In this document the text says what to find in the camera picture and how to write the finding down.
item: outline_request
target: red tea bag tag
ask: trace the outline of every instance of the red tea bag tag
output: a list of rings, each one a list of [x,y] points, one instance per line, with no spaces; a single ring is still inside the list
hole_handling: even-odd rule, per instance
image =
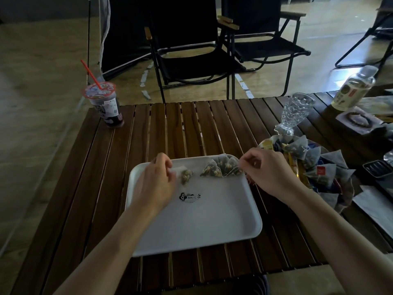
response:
[[[317,175],[325,176],[326,175],[326,168],[321,167],[321,166],[317,166]]]

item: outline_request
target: black chair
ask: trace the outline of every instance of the black chair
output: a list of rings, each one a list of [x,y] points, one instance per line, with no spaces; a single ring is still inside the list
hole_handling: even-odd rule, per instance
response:
[[[392,8],[378,8],[378,12],[381,16],[377,17],[374,25],[367,30],[364,36],[353,46],[351,47],[338,61],[334,66],[336,68],[353,68],[353,67],[362,67],[365,65],[378,65],[378,72],[375,74],[375,77],[378,77],[382,67],[385,65],[386,60],[393,55],[393,32],[391,28],[383,29],[381,26],[388,20],[393,20],[393,9]],[[339,64],[346,56],[348,56],[359,44],[361,44],[367,37],[373,35],[380,39],[390,40],[390,43],[387,46],[385,54],[382,56],[382,59],[376,62],[370,63],[359,63],[359,64]]]
[[[288,90],[289,78],[292,70],[292,62],[295,57],[311,54],[310,51],[296,45],[300,28],[300,18],[306,16],[303,13],[281,11],[281,0],[222,0],[222,12],[225,16],[233,19],[240,26],[235,38],[251,38],[270,36],[270,40],[235,42],[235,56],[243,63],[247,61],[257,62],[261,65],[257,68],[245,71],[257,71],[265,64],[275,64],[289,60],[287,79],[282,96]],[[285,18],[281,29],[279,22]],[[293,42],[281,37],[290,20],[296,21],[296,29]],[[289,55],[286,58],[267,61],[269,57]]]
[[[145,27],[150,41],[162,101],[164,89],[184,84],[204,85],[232,75],[232,99],[235,98],[235,73],[244,67],[235,60],[234,31],[238,26],[222,19],[217,20],[215,0],[147,0],[149,27]],[[221,28],[220,37],[217,27]],[[222,49],[223,40],[230,47]],[[165,58],[172,51],[214,47],[214,50],[193,57]]]

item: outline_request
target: wooden armrest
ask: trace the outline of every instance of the wooden armrest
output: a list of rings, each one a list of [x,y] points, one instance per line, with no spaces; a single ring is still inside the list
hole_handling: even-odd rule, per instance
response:
[[[147,40],[152,40],[151,32],[149,27],[145,27],[145,35]]]
[[[230,24],[230,23],[227,23],[226,21],[224,21],[222,19],[218,19],[217,22],[220,25],[223,25],[223,26],[225,26],[225,27],[227,27],[229,29],[232,29],[232,30],[238,30],[239,29],[239,26],[237,24]]]
[[[393,8],[377,8],[378,12],[393,12]]]
[[[224,22],[230,23],[230,24],[233,23],[233,19],[227,18],[226,16],[219,15],[217,18],[220,20],[223,20]]]
[[[282,18],[300,19],[300,18],[302,18],[304,16],[306,16],[306,14],[305,13],[301,13],[301,12],[281,11],[281,17]]]

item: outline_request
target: red straw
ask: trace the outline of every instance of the red straw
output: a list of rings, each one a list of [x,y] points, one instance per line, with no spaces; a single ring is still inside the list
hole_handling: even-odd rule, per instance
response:
[[[99,84],[99,82],[97,81],[96,77],[91,73],[89,67],[87,67],[86,63],[81,59],[81,62],[83,64],[83,66],[86,68],[87,72],[90,74],[90,76],[93,78],[93,80],[96,82],[98,88],[100,88],[100,90],[102,90],[101,85]]]

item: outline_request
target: person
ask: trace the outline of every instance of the person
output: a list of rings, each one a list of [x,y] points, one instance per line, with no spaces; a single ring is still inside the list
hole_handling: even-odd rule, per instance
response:
[[[252,148],[239,166],[302,221],[348,294],[393,294],[393,262],[294,175],[280,152]],[[176,189],[172,162],[163,153],[138,179],[133,200],[111,231],[55,292],[114,294],[138,240]]]

